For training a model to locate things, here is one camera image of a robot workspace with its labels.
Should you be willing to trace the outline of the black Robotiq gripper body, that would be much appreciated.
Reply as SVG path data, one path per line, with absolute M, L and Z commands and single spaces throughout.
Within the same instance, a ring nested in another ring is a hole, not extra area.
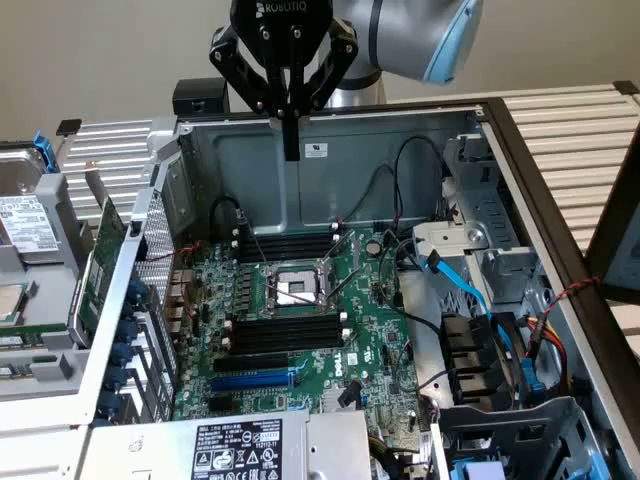
M 306 67 L 333 19 L 332 1 L 233 1 L 233 30 L 258 64 Z

